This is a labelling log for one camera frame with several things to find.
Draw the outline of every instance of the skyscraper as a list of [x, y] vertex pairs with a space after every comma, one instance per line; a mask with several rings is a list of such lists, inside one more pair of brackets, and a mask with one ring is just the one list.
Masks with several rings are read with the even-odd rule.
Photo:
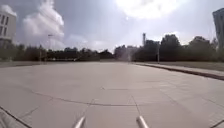
[[145, 45], [145, 42], [146, 42], [146, 33], [143, 33], [142, 34], [142, 44], [143, 44], [143, 46]]
[[219, 48], [224, 48], [224, 8], [213, 12]]

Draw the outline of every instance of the window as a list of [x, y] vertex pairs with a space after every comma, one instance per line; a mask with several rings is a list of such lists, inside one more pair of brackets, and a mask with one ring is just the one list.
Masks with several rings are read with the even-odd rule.
[[2, 21], [1, 21], [2, 24], [4, 24], [4, 20], [5, 20], [5, 16], [3, 15], [2, 16]]
[[5, 25], [8, 25], [8, 22], [9, 22], [9, 17], [6, 17]]
[[4, 29], [4, 36], [6, 36], [6, 33], [7, 33], [7, 28], [5, 27], [5, 29]]
[[3, 29], [3, 27], [0, 26], [0, 36], [2, 35], [2, 29]]

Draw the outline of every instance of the green tree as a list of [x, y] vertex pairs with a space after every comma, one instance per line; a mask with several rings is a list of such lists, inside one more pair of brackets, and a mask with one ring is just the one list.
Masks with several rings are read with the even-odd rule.
[[12, 41], [0, 39], [0, 59], [12, 60], [15, 54], [15, 45]]
[[140, 47], [133, 55], [134, 61], [155, 61], [157, 58], [158, 42], [146, 40], [143, 47]]
[[29, 46], [24, 52], [24, 60], [26, 61], [39, 61], [40, 50], [37, 47]]
[[23, 44], [20, 44], [16, 46], [16, 55], [14, 60], [23, 60], [24, 59], [24, 52], [25, 52], [25, 46]]
[[196, 36], [188, 48], [192, 61], [211, 61], [216, 52], [210, 41], [201, 36]]
[[99, 53], [100, 59], [112, 59], [113, 54], [108, 51], [108, 49]]
[[218, 60], [224, 62], [224, 48], [219, 48], [217, 51]]
[[115, 50], [114, 50], [115, 59], [117, 59], [117, 60], [124, 59], [125, 52], [126, 52], [125, 45], [116, 47]]
[[218, 50], [218, 45], [219, 45], [219, 42], [218, 42], [217, 38], [213, 38], [212, 42], [211, 42], [212, 48]]
[[180, 42], [176, 35], [165, 35], [160, 45], [161, 60], [175, 61], [178, 60], [178, 53], [180, 50]]
[[100, 56], [97, 51], [83, 48], [79, 51], [79, 57], [77, 61], [98, 61]]

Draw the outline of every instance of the pole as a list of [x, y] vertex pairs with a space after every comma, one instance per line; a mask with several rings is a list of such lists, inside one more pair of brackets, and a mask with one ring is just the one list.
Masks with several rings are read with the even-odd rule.
[[40, 48], [39, 50], [40, 50], [40, 62], [41, 62], [41, 61], [42, 61], [42, 60], [41, 60], [41, 58], [42, 58], [42, 54], [41, 54], [41, 50], [42, 50], [42, 48]]
[[49, 43], [48, 51], [51, 50], [51, 37], [52, 37], [52, 36], [53, 36], [52, 34], [48, 34], [48, 35], [47, 35], [47, 37], [48, 37], [48, 43]]
[[157, 43], [157, 63], [160, 62], [160, 42]]

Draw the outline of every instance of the curb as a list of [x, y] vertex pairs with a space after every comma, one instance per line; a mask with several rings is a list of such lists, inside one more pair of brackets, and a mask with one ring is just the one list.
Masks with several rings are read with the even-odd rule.
[[147, 65], [147, 64], [135, 64], [135, 65], [165, 69], [165, 70], [174, 71], [174, 72], [182, 72], [182, 73], [187, 73], [187, 74], [192, 74], [192, 75], [197, 75], [197, 76], [204, 76], [204, 77], [224, 81], [224, 76], [220, 76], [220, 75], [216, 75], [216, 74], [209, 74], [209, 73], [204, 73], [204, 72], [189, 71], [189, 70], [184, 70], [184, 69], [175, 69], [175, 68], [155, 66], [155, 65]]

